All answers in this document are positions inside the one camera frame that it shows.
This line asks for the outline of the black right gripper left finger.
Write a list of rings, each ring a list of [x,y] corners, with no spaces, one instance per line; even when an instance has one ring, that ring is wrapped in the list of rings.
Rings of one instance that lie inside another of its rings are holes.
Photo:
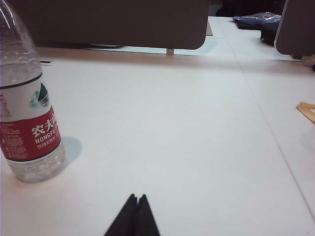
[[[134,213],[136,207],[137,198],[134,194],[131,194],[104,235],[132,236],[134,231]]]

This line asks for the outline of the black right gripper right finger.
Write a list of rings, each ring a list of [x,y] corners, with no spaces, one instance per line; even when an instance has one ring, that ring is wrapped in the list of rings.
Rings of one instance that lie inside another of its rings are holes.
[[[138,202],[135,215],[135,235],[160,236],[156,221],[154,219],[146,195],[143,195]]]

